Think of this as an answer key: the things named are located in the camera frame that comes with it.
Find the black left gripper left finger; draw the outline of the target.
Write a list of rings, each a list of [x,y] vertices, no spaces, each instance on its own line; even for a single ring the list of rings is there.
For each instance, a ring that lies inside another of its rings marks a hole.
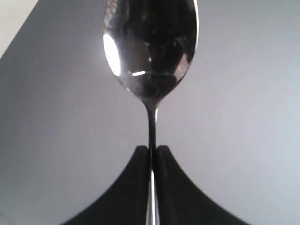
[[[149,193],[149,150],[137,146],[116,181],[66,225],[144,225]]]

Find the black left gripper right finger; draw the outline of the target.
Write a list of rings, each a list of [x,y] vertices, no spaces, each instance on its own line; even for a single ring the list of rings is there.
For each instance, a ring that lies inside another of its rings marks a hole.
[[[166,145],[154,151],[154,177],[161,225],[244,225],[202,192]]]

